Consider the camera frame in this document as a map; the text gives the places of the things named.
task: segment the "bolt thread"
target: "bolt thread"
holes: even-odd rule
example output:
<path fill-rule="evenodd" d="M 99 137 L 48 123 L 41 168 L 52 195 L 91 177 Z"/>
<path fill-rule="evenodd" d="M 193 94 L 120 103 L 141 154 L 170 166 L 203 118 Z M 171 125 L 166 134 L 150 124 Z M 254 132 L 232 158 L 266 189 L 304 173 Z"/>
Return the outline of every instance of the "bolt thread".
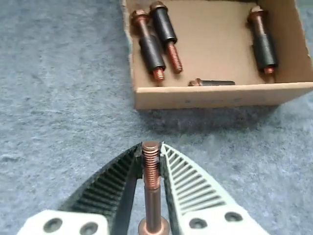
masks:
<path fill-rule="evenodd" d="M 155 77 L 156 81 L 164 80 L 164 70 L 162 68 L 156 68 L 153 70 L 153 76 Z"/>
<path fill-rule="evenodd" d="M 142 155 L 145 187 L 152 190 L 157 189 L 160 187 L 160 175 L 158 172 L 159 143 L 154 141 L 143 142 Z"/>
<path fill-rule="evenodd" d="M 275 68 L 269 66 L 269 67 L 267 67 L 267 68 L 264 69 L 264 73 L 265 73 L 266 75 L 273 74 L 273 73 L 275 73 Z"/>
<path fill-rule="evenodd" d="M 168 50 L 168 54 L 170 56 L 170 59 L 172 61 L 172 64 L 174 66 L 174 72 L 175 73 L 181 73 L 182 72 L 182 64 L 181 64 L 181 61 L 180 61 L 180 58 L 178 56 L 178 53 L 177 53 L 177 49 L 174 45 L 174 43 L 170 42 L 168 45 L 167 45 L 167 50 Z"/>

